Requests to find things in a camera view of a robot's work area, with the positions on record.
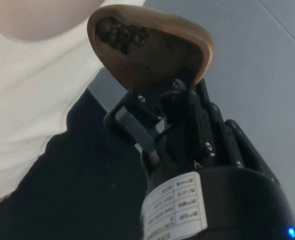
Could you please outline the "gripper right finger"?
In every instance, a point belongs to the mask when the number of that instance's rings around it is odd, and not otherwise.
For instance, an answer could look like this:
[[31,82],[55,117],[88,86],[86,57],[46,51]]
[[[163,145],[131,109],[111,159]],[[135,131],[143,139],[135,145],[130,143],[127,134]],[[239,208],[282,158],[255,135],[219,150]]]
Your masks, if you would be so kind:
[[210,101],[205,83],[193,86],[178,78],[170,83],[165,96],[165,166],[173,171],[245,167],[236,137]]

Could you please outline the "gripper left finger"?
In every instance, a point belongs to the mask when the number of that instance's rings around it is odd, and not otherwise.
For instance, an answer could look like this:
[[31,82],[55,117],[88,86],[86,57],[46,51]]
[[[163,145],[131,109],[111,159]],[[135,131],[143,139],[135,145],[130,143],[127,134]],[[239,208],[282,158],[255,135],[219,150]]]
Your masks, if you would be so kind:
[[151,164],[159,164],[157,125],[170,115],[174,103],[188,89],[180,79],[168,79],[129,90],[104,117],[104,125],[123,141],[139,144]]

